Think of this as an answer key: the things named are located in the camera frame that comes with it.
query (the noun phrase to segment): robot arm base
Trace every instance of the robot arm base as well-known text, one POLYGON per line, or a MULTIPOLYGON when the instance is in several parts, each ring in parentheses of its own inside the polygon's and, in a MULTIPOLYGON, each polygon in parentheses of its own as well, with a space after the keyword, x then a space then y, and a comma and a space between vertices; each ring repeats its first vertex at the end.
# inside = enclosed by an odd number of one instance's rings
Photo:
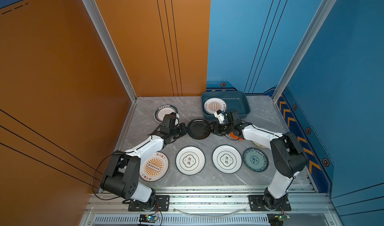
POLYGON ((264 191, 265 209, 269 211, 279 210, 288 202, 288 194, 281 196, 281 198, 274 198, 273 195, 269 192, 268 188, 264 191))

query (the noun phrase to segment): black stripe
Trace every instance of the black stripe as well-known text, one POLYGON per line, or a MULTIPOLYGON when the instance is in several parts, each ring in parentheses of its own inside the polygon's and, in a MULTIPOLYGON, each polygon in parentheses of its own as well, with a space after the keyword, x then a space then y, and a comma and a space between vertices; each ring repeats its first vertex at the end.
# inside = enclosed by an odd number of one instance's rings
POLYGON ((12 117, 10 114, 6 113, 5 111, 3 111, 2 109, 0 109, 0 111, 2 111, 3 113, 7 114, 9 117, 11 117, 12 119, 16 120, 18 123, 20 123, 21 125, 23 125, 24 127, 27 127, 29 130, 31 130, 32 132, 36 133, 37 135, 39 135, 40 137, 44 138, 45 140, 47 140, 48 142, 52 143, 53 145, 55 145, 56 147, 60 148, 61 150, 63 150, 64 152, 68 153, 69 155, 71 155, 72 157, 76 158, 77 160, 79 160, 80 162, 84 163, 85 165, 89 166, 90 168, 92 168, 93 170, 96 170, 95 168, 91 167, 89 164, 85 163, 84 161, 80 160, 78 157, 74 156, 73 154, 71 154, 70 152, 66 151, 65 149, 63 149, 62 147, 59 147, 56 143, 52 142, 51 140, 49 140, 48 138, 44 137, 43 135, 41 135, 40 133, 36 132, 35 130, 33 130, 32 128, 28 127, 27 125, 25 125, 24 123, 20 122, 19 120, 17 120, 16 118, 12 117))
POLYGON ((261 43, 262 38, 263 38, 264 29, 265 29, 265 26, 266 26, 266 22, 268 21, 269 13, 271 12, 271 8, 272 8, 272 5, 273 5, 273 1, 274 1, 274 0, 272 0, 271 7, 269 7, 268 16, 266 17, 266 20, 265 20, 265 24, 264 24, 263 32, 262 32, 262 35, 260 36, 259 45, 257 46, 257 50, 256 50, 256 53, 255 53, 255 57, 254 57, 254 59, 253 59, 253 62, 252 62, 251 70, 249 71, 248 80, 247 80, 247 83, 245 84, 244 92, 245 92, 245 90, 247 89, 247 85, 248 85, 249 77, 251 76, 251 72, 252 72, 253 64, 255 63, 255 59, 256 59, 256 55, 257 55, 257 51, 259 50, 259 46, 260 46, 260 43, 261 43))
POLYGON ((9 11, 6 11, 6 12, 3 12, 2 14, 5 14, 5 13, 7 13, 7 12, 10 12, 10 11, 12 11, 12 10, 9 10, 9 11))
POLYGON ((59 172, 61 172, 61 173, 64 173, 65 175, 68 175, 68 176, 70 176, 70 177, 72 177, 72 178, 74 178, 74 179, 77 179, 77 180, 79 180, 79 181, 81 181, 81 182, 83 182, 83 183, 86 183, 86 184, 88 184, 89 186, 91 186, 89 183, 87 183, 87 182, 85 182, 85 181, 83 181, 83 180, 81 180, 81 179, 78 179, 78 178, 76 178, 76 177, 74 177, 74 176, 72 176, 72 175, 69 175, 68 173, 65 173, 65 172, 61 171, 60 169, 57 169, 57 168, 55 168, 55 167, 52 167, 52 166, 50 166, 50 165, 48 165, 48 164, 46 164, 46 163, 44 163, 44 162, 41 162, 40 160, 37 160, 36 158, 31 157, 31 156, 29 156, 29 155, 27 155, 27 154, 25 154, 25 153, 22 153, 22 152, 20 152, 20 151, 14 149, 14 148, 12 148, 12 147, 10 147, 10 146, 7 146, 7 145, 5 145, 5 144, 2 143, 2 142, 0 142, 0 144, 3 145, 3 146, 5 146, 5 147, 7 147, 7 148, 9 148, 9 149, 12 149, 12 150, 15 151, 15 152, 18 152, 18 153, 20 153, 20 154, 22 154, 22 155, 24 155, 24 156, 27 156, 27 157, 29 157, 29 158, 35 160, 35 161, 38 161, 38 162, 40 162, 40 163, 42 163, 42 164, 44 164, 44 165, 46 165, 46 166, 48 166, 48 167, 51 167, 51 168, 53 168, 53 169, 55 169, 55 170, 57 170, 57 171, 59 171, 59 172))
POLYGON ((1 128, 3 128, 3 129, 5 129, 5 130, 7 130, 7 131, 8 131, 8 132, 10 132, 10 133, 12 133, 13 135, 16 135, 17 137, 21 138, 22 140, 24 140, 24 141, 26 141, 26 142, 28 142, 28 143, 32 144, 33 146, 35 146, 35 147, 37 147, 37 148, 40 148, 40 149, 41 149, 41 150, 43 150, 44 152, 46 152, 46 153, 49 153, 50 155, 54 156, 55 158, 57 158, 57 159, 60 159, 61 161, 65 162, 66 164, 68 164, 68 165, 71 165, 72 167, 74 167, 74 168, 76 168, 76 169, 78 169, 78 170, 82 171, 83 173, 85 173, 85 174, 87 174, 87 175, 89 175, 89 176, 93 177, 93 175, 90 175, 89 173, 86 173, 86 172, 84 172, 83 170, 81 170, 81 169, 79 169, 79 168, 77 168, 77 167, 73 166, 73 165, 72 165, 72 164, 70 164, 69 162, 66 162, 66 161, 64 161, 63 159, 59 158, 58 156, 56 156, 56 155, 54 155, 54 154, 52 154, 52 153, 50 153, 50 152, 46 151, 45 149, 43 149, 43 148, 41 148, 41 147, 37 146, 36 144, 34 144, 34 143, 32 143, 32 142, 28 141, 27 139, 25 139, 25 138, 21 137, 20 135, 17 135, 16 133, 12 132, 11 130, 9 130, 9 129, 7 129, 7 128, 5 128, 5 127, 1 126, 1 125, 0 125, 0 127, 1 127, 1 128))
POLYGON ((272 89, 276 89, 276 88, 270 88, 268 90, 266 90, 265 92, 263 93, 246 93, 247 96, 253 96, 253 95, 262 95, 262 94, 266 94, 267 92, 269 92, 270 90, 272 89))
POLYGON ((279 0, 279 4, 277 4, 276 12, 275 12, 275 15, 273 16, 273 20, 272 20, 272 23, 271 23, 271 27, 269 28, 268 35, 266 36, 266 40, 265 40, 265 43, 264 43, 264 46, 263 46, 263 50, 262 50, 262 53, 260 54, 259 62, 257 62, 257 67, 256 67, 256 70, 255 70, 255 74, 253 75, 251 84, 249 86, 248 93, 251 91, 252 83, 253 83, 253 80, 255 79, 257 68, 259 67, 259 63, 260 63, 260 60, 262 58, 262 55, 263 55, 263 52, 264 52, 264 49, 265 49, 265 46, 266 46, 266 42, 268 41, 269 33, 271 32, 271 29, 272 29, 272 26, 273 26, 273 22, 275 21, 275 17, 276 17, 277 11, 279 10, 280 2, 281 2, 281 0, 279 0))
POLYGON ((265 63, 265 59, 266 59, 266 56, 268 55, 268 52, 269 52, 269 49, 271 48, 271 45, 272 45, 272 41, 275 37, 275 34, 276 34, 276 31, 277 31, 277 27, 279 26, 280 24, 280 20, 281 20, 281 17, 283 16, 283 13, 284 13, 284 9, 285 9, 285 6, 287 5, 287 2, 288 0, 285 1, 285 5, 284 5, 284 8, 283 8, 283 11, 281 12, 281 15, 280 15, 280 19, 279 19, 279 22, 277 23, 277 26, 276 26, 276 29, 275 29, 275 32, 273 33, 273 37, 272 37, 272 40, 271 40, 271 44, 269 44, 269 47, 268 47, 268 51, 266 52, 266 55, 265 55, 265 58, 264 58, 264 61, 263 61, 263 64, 262 64, 262 67, 260 68, 260 71, 259 71, 259 75, 257 76, 257 80, 255 82, 255 85, 253 86, 253 90, 252 92, 255 90, 255 87, 256 87, 256 84, 257 84, 257 81, 259 80, 259 77, 260 77, 260 73, 262 72, 262 69, 263 69, 263 66, 264 66, 264 63, 265 63))
POLYGON ((163 32, 163 40, 164 40, 164 47, 166 49, 166 56, 167 56, 167 63, 168 63, 168 70, 169 70, 169 78, 170 78, 170 85, 172 86, 172 93, 173 96, 175 96, 175 93, 173 92, 173 84, 172 84, 172 77, 170 75, 170 68, 169 68, 169 61, 168 61, 168 53, 167 53, 167 47, 166 47, 166 39, 164 37, 164 30, 163 30, 163 24, 161 23, 161 15, 160 15, 160 7, 159 7, 159 0, 157 1, 157 8, 159 9, 159 17, 160 17, 160 25, 161 25, 161 31, 163 32))
POLYGON ((348 216, 348 215, 361 214, 361 213, 377 212, 377 211, 381 211, 381 210, 384 210, 384 208, 376 209, 376 210, 370 210, 370 211, 365 211, 365 212, 359 212, 359 213, 344 214, 344 215, 339 215, 339 216, 341 217, 341 216, 348 216))
POLYGON ((166 8, 166 17, 167 17, 167 25, 168 25, 169 44, 170 44, 170 52, 171 52, 171 54, 172 54, 173 72, 175 73, 176 91, 177 91, 177 95, 179 95, 179 87, 177 86, 177 79, 176 79, 175 60, 173 59, 172 42, 170 41, 170 31, 169 31, 169 22, 168 22, 168 13, 167 13, 166 0, 164 0, 164 6, 165 6, 165 8, 166 8))
POLYGON ((358 202, 354 202, 354 203, 348 203, 348 204, 344 204, 344 205, 336 206, 335 208, 343 207, 343 206, 347 206, 347 205, 351 205, 351 204, 355 204, 355 203, 366 202, 366 201, 370 201, 370 200, 376 200, 376 199, 379 199, 379 198, 384 198, 384 196, 377 197, 377 198, 372 198, 372 199, 369 199, 369 200, 362 200, 362 201, 358 201, 358 202))
POLYGON ((173 28, 175 29, 175 42, 176 42, 176 53, 177 53, 177 65, 179 66, 180 89, 181 89, 181 95, 183 95, 183 87, 182 87, 182 84, 181 84, 181 73, 180 73, 179 51, 178 51, 178 49, 177 49, 175 15, 173 14, 173 3, 172 3, 172 0, 170 0, 170 4, 171 4, 171 6, 172 6, 173 28))
MULTIPOLYGON (((356 191, 353 191, 353 192, 350 192, 350 193, 355 193, 355 192, 358 192, 358 191, 361 191, 361 190, 366 190, 368 188, 373 188, 373 187, 376 187, 376 186, 379 186, 379 185, 382 185, 382 184, 384 184, 384 183, 379 183, 379 184, 376 184, 376 185, 372 185, 372 186, 369 186, 369 187, 366 187, 366 188, 362 188, 360 190, 356 190, 356 191)), ((337 197, 341 197, 341 196, 344 196, 344 195, 348 195, 350 193, 345 193, 343 195, 339 195, 339 196, 333 197, 332 199, 337 198, 337 197)))

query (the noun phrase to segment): orange wall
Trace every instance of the orange wall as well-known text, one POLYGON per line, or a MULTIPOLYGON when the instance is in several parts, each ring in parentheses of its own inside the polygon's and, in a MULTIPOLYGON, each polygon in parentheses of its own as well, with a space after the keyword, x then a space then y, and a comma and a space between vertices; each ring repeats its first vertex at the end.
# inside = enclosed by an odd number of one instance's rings
POLYGON ((137 96, 206 89, 210 0, 95 0, 137 96))
POLYGON ((77 225, 131 102, 81 0, 2 8, 0 31, 0 224, 77 225))

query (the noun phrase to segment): black plate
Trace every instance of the black plate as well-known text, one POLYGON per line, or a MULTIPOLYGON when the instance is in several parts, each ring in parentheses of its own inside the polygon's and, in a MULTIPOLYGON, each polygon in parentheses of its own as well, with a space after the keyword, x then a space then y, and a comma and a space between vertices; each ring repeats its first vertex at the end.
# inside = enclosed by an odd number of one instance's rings
POLYGON ((187 132, 191 138, 200 140, 211 134, 211 126, 207 120, 196 118, 188 123, 187 132))

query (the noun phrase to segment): orange chevron pattern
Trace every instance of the orange chevron pattern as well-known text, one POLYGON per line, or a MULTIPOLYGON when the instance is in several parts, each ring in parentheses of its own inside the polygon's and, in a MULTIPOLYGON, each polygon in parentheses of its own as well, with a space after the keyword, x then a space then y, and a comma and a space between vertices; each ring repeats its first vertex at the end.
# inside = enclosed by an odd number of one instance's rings
POLYGON ((321 170, 321 168, 320 168, 319 165, 317 165, 316 163, 314 163, 314 162, 312 162, 312 161, 310 160, 310 173, 311 173, 311 174, 312 174, 312 166, 315 166, 315 167, 317 167, 319 170, 321 170))
POLYGON ((302 137, 297 137, 297 140, 300 142, 300 141, 302 141, 302 142, 305 142, 305 143, 307 143, 307 140, 305 140, 304 138, 302 138, 302 137))
POLYGON ((290 113, 291 111, 289 109, 284 109, 284 114, 283 114, 283 117, 285 118, 285 113, 290 113))
POLYGON ((284 102, 284 101, 281 101, 281 102, 280 102, 280 111, 281 111, 281 105, 282 105, 282 104, 287 104, 287 103, 284 102))
POLYGON ((306 149, 306 148, 304 148, 304 147, 303 147, 303 150, 304 150, 306 153, 308 153, 308 154, 310 154, 310 155, 313 156, 313 152, 309 151, 308 149, 306 149))
POLYGON ((296 120, 295 120, 294 118, 290 118, 290 117, 288 117, 288 122, 287 122, 288 127, 289 127, 289 122, 290 122, 290 121, 294 121, 294 122, 296 122, 296 120))

